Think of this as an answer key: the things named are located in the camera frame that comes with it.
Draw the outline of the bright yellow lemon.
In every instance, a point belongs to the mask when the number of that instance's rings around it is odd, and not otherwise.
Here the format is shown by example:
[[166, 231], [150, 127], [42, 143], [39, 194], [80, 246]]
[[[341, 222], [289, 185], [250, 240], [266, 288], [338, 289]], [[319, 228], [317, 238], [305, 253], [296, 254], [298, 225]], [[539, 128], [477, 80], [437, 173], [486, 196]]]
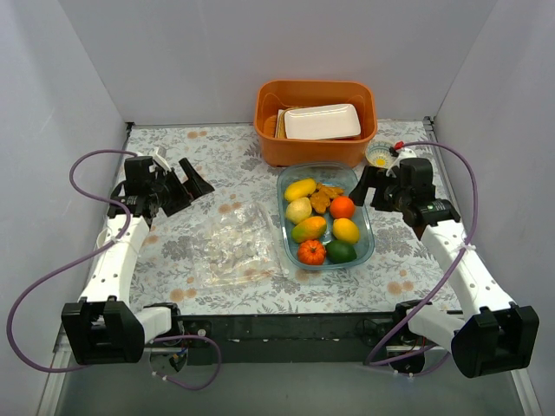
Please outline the bright yellow lemon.
[[335, 239], [348, 244], [356, 244], [360, 239], [360, 231], [357, 225], [348, 218], [335, 219], [332, 225], [332, 233]]

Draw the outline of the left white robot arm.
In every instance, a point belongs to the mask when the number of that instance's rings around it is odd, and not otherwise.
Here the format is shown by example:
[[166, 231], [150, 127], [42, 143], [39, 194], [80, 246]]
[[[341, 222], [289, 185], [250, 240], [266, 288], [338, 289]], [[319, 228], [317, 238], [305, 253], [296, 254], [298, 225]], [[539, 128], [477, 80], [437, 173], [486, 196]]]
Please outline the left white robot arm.
[[159, 212], [171, 217], [214, 190], [188, 159], [179, 164], [186, 180], [159, 155], [124, 162], [124, 179], [110, 194], [103, 251], [79, 300], [62, 309], [62, 325], [80, 365], [135, 363], [156, 338], [168, 347], [184, 338], [176, 304], [154, 303], [137, 313], [129, 308], [135, 266], [154, 218]]

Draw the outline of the clear zip top bag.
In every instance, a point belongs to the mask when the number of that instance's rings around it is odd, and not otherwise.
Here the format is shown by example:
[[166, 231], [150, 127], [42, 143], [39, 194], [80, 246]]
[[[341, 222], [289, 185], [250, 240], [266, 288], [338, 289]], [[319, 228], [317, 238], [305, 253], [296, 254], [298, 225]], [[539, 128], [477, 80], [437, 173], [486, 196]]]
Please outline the clear zip top bag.
[[231, 289], [284, 276], [273, 224], [259, 203], [195, 225], [186, 249], [202, 289]]

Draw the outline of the orange fruit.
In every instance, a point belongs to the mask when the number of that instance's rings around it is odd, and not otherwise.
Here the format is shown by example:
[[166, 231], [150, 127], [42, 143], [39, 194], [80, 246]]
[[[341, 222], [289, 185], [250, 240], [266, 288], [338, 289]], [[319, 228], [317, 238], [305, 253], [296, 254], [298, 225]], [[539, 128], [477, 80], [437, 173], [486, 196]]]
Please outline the orange fruit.
[[356, 212], [356, 206], [349, 197], [339, 196], [331, 201], [329, 211], [334, 219], [351, 219]]

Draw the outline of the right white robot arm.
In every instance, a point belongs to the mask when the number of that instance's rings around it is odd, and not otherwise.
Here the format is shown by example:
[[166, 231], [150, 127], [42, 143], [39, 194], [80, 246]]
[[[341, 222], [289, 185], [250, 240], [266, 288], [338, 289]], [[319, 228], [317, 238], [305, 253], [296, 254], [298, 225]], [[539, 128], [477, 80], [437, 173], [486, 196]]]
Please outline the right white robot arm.
[[396, 318], [393, 328], [373, 347], [365, 362], [378, 366], [376, 356], [391, 338], [412, 344], [420, 337], [448, 351], [467, 378], [529, 366], [539, 329], [531, 306], [519, 306], [494, 280], [471, 245], [460, 216], [445, 199], [437, 199], [433, 168], [424, 158], [398, 159], [390, 169], [365, 166], [350, 198], [362, 205], [374, 189], [372, 206], [398, 211], [444, 271], [439, 285], [449, 284], [463, 316], [438, 310], [437, 291]]

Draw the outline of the orange green mango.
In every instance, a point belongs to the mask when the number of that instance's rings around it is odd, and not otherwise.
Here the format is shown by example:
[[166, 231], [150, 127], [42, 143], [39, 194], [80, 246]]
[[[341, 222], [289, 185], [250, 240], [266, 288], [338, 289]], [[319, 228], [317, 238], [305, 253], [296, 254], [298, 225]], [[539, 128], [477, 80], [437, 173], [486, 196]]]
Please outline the orange green mango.
[[301, 244], [308, 240], [318, 240], [326, 230], [326, 219], [321, 216], [313, 216], [297, 224], [291, 231], [291, 238]]

